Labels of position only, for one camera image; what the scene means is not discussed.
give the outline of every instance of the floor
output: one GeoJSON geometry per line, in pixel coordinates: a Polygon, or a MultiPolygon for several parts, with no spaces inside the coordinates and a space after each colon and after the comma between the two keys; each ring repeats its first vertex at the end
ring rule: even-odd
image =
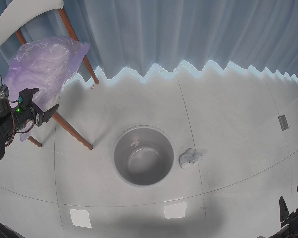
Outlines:
{"type": "Polygon", "coordinates": [[[298,208],[297,78],[233,64],[206,66],[197,77],[179,67],[171,80],[155,73],[141,83],[127,73],[93,89],[68,83],[58,112],[94,149],[54,120],[34,131],[42,148],[16,137],[0,161],[0,222],[26,238],[251,238],[280,230],[280,196],[298,208]],[[281,130],[279,115],[289,129],[281,130]],[[163,130],[178,155],[202,152],[199,166],[183,170],[176,160],[155,187],[126,184],[111,151],[136,125],[163,130]],[[88,212],[75,217],[76,210],[88,212]]]}

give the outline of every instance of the barcode label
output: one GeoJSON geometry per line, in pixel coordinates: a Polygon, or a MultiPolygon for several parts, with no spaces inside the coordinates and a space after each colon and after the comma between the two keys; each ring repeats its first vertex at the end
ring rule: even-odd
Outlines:
{"type": "Polygon", "coordinates": [[[38,122],[39,122],[39,114],[37,113],[37,114],[36,114],[35,124],[38,125],[38,122]]]}

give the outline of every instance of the white tissue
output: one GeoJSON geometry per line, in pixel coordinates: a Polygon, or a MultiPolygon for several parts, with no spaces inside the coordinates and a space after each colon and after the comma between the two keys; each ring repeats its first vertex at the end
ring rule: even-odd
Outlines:
{"type": "Polygon", "coordinates": [[[199,162],[200,158],[203,156],[202,153],[195,151],[193,149],[188,149],[179,159],[179,163],[182,169],[188,169],[199,162]]]}

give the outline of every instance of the white paper square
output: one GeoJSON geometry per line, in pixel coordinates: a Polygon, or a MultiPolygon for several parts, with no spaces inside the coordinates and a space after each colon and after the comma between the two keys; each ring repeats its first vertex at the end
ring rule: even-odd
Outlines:
{"type": "Polygon", "coordinates": [[[76,210],[76,209],[70,209],[69,211],[70,211],[70,216],[72,218],[72,224],[74,226],[92,228],[88,211],[76,210]]]}

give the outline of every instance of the blue curtain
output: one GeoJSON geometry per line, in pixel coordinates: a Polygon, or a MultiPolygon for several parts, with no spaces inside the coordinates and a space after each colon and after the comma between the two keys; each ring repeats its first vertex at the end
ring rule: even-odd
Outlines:
{"type": "MultiPolygon", "coordinates": [[[[0,0],[0,13],[9,0],[0,0]]],[[[173,71],[182,60],[201,71],[208,60],[298,75],[298,3],[293,0],[65,0],[87,57],[108,79],[124,67],[144,76],[153,63],[173,71]]],[[[68,33],[57,10],[21,28],[27,42],[68,33]]],[[[0,74],[20,44],[0,47],[0,74]]],[[[85,66],[80,73],[90,78],[85,66]]]]}

